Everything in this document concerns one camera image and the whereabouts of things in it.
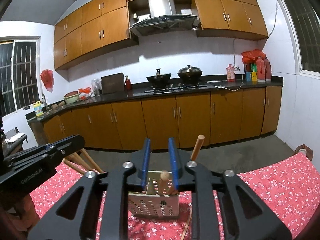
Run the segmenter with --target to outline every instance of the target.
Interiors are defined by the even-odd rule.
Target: red bottle
[[[258,57],[256,60],[257,65],[257,81],[258,82],[265,82],[266,81],[266,72],[264,67],[264,61],[261,57]]]
[[[132,89],[132,84],[128,76],[125,76],[125,89],[126,90],[131,90]]]
[[[264,59],[264,69],[266,71],[266,81],[271,81],[271,65],[267,57]]]

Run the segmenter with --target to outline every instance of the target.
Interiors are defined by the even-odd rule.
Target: lower cabinet
[[[95,147],[122,150],[111,104],[90,106],[89,116],[95,134]]]
[[[243,112],[240,139],[255,137],[261,134],[265,96],[265,88],[243,90]]]
[[[141,103],[151,149],[167,149],[169,137],[180,147],[176,98],[143,99]]]
[[[277,130],[281,106],[281,92],[282,87],[280,86],[266,88],[266,103],[261,134]]]
[[[45,122],[43,125],[43,130],[50,143],[54,143],[65,138],[63,128],[58,116],[55,116],[52,119]]]
[[[72,119],[77,134],[83,136],[86,147],[95,147],[96,134],[92,128],[89,108],[79,108],[72,110]]]
[[[78,134],[75,125],[73,124],[71,111],[59,115],[59,119],[65,137]]]
[[[124,150],[140,150],[147,137],[140,100],[111,103]]]
[[[210,144],[239,139],[243,90],[211,93]]]
[[[177,96],[180,148],[194,147],[199,134],[210,144],[210,93]]]

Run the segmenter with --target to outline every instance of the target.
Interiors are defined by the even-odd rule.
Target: pink floral tablecloth
[[[57,174],[35,189],[30,195],[40,218],[71,188],[81,175],[65,164],[60,164]],[[269,206],[269,208],[290,229],[295,238],[308,223],[320,202],[320,174],[303,155],[294,155],[282,162],[255,171],[238,174],[248,186]],[[223,226],[216,193],[220,238]],[[100,207],[98,233],[103,203]],[[180,192],[179,219],[155,221],[138,219],[128,214],[128,236],[130,240],[178,240],[184,230],[191,210],[191,192]],[[191,227],[186,240],[191,237]]]

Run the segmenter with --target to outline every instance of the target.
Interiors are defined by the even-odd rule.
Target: red plastic bag
[[[87,87],[87,88],[79,88],[79,92],[80,93],[86,93],[89,94],[91,91],[91,87]]]
[[[266,57],[266,54],[264,54],[260,49],[254,49],[251,51],[245,51],[241,53],[242,55],[242,62],[243,63],[254,63],[258,57],[261,57],[263,60]]]
[[[41,80],[44,84],[44,87],[52,93],[52,88],[54,84],[53,71],[49,69],[45,69],[40,74]]]

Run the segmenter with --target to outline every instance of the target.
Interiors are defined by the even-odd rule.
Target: black countertop
[[[214,80],[214,83],[208,83],[207,87],[200,87],[198,89],[188,89],[188,90],[174,90],[174,91],[166,91],[161,93],[145,93],[148,90],[148,87],[137,87],[137,84],[134,84],[133,89],[130,91],[123,91],[117,92],[112,94],[105,94],[98,97],[92,97],[85,101],[79,101],[76,103],[68,104],[63,107],[59,107],[57,110],[51,110],[48,113],[44,113],[40,117],[32,117],[28,119],[28,123],[31,122],[43,122],[52,117],[56,116],[57,114],[61,114],[65,111],[68,111],[73,108],[85,107],[85,106],[92,106],[98,105],[103,103],[113,103],[118,101],[125,101],[125,100],[132,100],[132,99],[141,99],[141,98],[154,98],[154,97],[163,97],[163,96],[171,96],[171,95],[181,95],[181,94],[191,94],[191,93],[202,93],[202,92],[210,92],[210,91],[218,91],[224,89],[218,89],[214,86],[224,86],[227,89],[236,90],[242,85],[242,81],[236,80],[235,82],[228,82],[228,81],[217,81]],[[282,86],[283,85],[283,78],[272,76],[271,82],[252,82],[243,80],[242,88],[263,88],[268,86]]]

